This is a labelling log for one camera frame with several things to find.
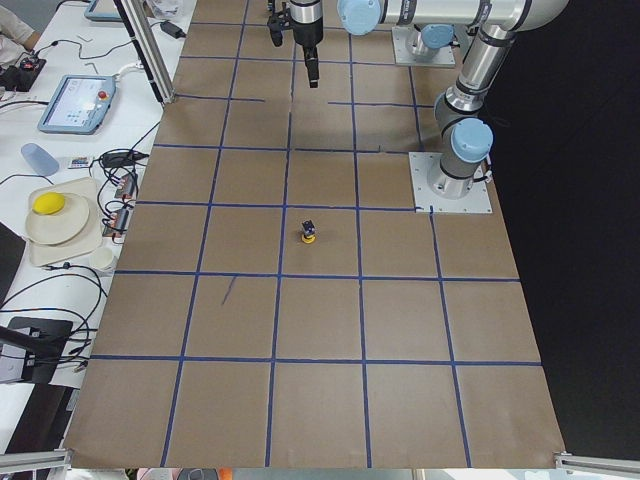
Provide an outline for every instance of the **electronic device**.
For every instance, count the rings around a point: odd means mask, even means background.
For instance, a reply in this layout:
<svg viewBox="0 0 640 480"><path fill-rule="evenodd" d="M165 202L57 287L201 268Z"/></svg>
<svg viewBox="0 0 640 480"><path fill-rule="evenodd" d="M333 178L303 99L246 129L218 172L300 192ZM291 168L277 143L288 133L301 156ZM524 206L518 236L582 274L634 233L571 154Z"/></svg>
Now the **electronic device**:
<svg viewBox="0 0 640 480"><path fill-rule="evenodd" d="M0 242L2 243L2 248L0 248L0 304L2 304L18 272L27 242L1 222Z"/></svg>
<svg viewBox="0 0 640 480"><path fill-rule="evenodd" d="M90 135L102 124L115 93L113 77L65 75L38 123L38 130Z"/></svg>
<svg viewBox="0 0 640 480"><path fill-rule="evenodd" d="M16 92L28 92L47 63L35 55L29 55L20 61L20 65L10 66L0 71L0 87Z"/></svg>
<svg viewBox="0 0 640 480"><path fill-rule="evenodd" d="M70 320L29 317L0 326L0 383L49 383L72 329Z"/></svg>
<svg viewBox="0 0 640 480"><path fill-rule="evenodd" d="M113 0L91 0L84 16L94 22L122 22Z"/></svg>

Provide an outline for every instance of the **black background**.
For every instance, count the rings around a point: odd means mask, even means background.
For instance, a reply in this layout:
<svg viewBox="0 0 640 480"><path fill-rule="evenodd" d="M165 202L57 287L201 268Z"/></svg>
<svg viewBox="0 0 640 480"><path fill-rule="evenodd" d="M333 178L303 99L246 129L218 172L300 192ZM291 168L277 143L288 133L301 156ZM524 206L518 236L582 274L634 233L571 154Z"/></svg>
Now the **black background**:
<svg viewBox="0 0 640 480"><path fill-rule="evenodd" d="M639 29L638 1L571 0L519 34L482 115L575 455L640 459Z"/></svg>

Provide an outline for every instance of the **metal pole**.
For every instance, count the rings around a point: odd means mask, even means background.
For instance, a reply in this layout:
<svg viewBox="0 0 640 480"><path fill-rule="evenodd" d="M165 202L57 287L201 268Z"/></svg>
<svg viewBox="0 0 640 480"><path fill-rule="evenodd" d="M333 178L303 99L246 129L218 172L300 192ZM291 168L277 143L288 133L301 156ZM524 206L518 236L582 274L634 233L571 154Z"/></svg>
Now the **metal pole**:
<svg viewBox="0 0 640 480"><path fill-rule="evenodd" d="M640 478L640 462L610 458L576 457L568 453L555 456L556 468L562 470Z"/></svg>
<svg viewBox="0 0 640 480"><path fill-rule="evenodd" d="M71 455L71 450L0 455L0 474L67 467L71 465Z"/></svg>
<svg viewBox="0 0 640 480"><path fill-rule="evenodd" d="M175 90L156 39L151 32L142 2L140 0L113 0L113 2L138 52L156 99L161 103L173 103Z"/></svg>

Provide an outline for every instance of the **white table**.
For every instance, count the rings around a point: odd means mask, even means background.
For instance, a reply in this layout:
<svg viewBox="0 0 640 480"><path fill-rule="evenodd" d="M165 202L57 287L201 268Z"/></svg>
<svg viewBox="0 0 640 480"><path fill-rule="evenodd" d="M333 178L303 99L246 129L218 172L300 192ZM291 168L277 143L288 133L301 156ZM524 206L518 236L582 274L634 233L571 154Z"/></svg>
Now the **white table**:
<svg viewBox="0 0 640 480"><path fill-rule="evenodd" d="M172 19L185 32L188 31L196 1L184 0L180 16ZM90 22L83 15L85 8L86 4L74 4L73 2L63 4L43 32L36 50L50 45L54 40L68 39L84 45L83 56L94 56L101 55L113 46L129 41L122 24ZM158 20L152 19L150 21L155 23ZM152 31L169 74L173 77L184 40L171 38L163 33L159 27L153 27ZM136 62L138 58L133 45L129 44L103 58L80 60L78 59L78 46L68 43L59 43L55 47L43 50L40 57L47 59L47 64L31 91L17 94L10 101L49 101L63 75L94 75L96 69L99 75L113 75L123 66ZM41 105L21 105L0 110L0 180L15 173L34 173L20 154L20 148L25 143L37 143L56 158L78 155L98 156L110 149L131 147L160 120L162 115L162 106L157 102L147 77L141 70L130 71L122 76L111 109L102 126L93 135L52 135L39 132L37 124L44 108ZM155 131L150 133L136 149L150 152L155 133ZM99 179L102 178L100 168L94 168L93 173ZM57 184L84 178L87 175L86 169L68 170L66 165L61 164L60 170L49 178ZM28 208L28 196L33 190L47 185L40 178L17 177L0 186L0 205L2 205L0 221L18 235L25 235L24 220ZM114 189L111 186L106 188L102 197L103 203L113 198L113 193ZM121 247L113 245L110 240L104 240L103 245L111 246L116 255L119 254ZM77 257L71 261L79 265L88 265L88 256ZM25 255L9 295L35 281L51 276L52 273L58 272L46 272L41 268L33 267ZM87 274L89 272L73 271L73 273ZM108 291L111 277L102 277L102 282ZM86 314L93 307L98 295L94 285L74 277L55 279L44 285L36 287L29 294L25 293L16 298L7 308L49 306L68 308ZM98 327L104 305L105 301L103 300L92 316L89 322L92 328ZM0 325L6 326L9 320L16 315L18 314L0 314ZM33 312L24 315L72 319L69 315L59 312ZM73 320L74 325L79 325L80 322L77 319ZM77 345L68 344L65 353ZM83 355L86 356L90 352L91 346L85 349ZM73 367L58 368L51 383L79 388L82 385L84 372L75 373L73 370ZM32 390L33 385L31 384L0 385L0 453L6 451L7 444Z"/></svg>

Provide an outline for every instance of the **white cup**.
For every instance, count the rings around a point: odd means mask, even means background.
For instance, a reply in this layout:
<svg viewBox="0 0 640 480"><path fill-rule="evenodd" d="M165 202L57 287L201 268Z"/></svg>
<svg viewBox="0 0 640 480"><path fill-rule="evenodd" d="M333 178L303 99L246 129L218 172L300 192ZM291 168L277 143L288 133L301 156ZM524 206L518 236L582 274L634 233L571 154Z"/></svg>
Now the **white cup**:
<svg viewBox="0 0 640 480"><path fill-rule="evenodd" d="M118 257L109 247L96 248L89 255L89 266L98 273L109 275L116 269Z"/></svg>

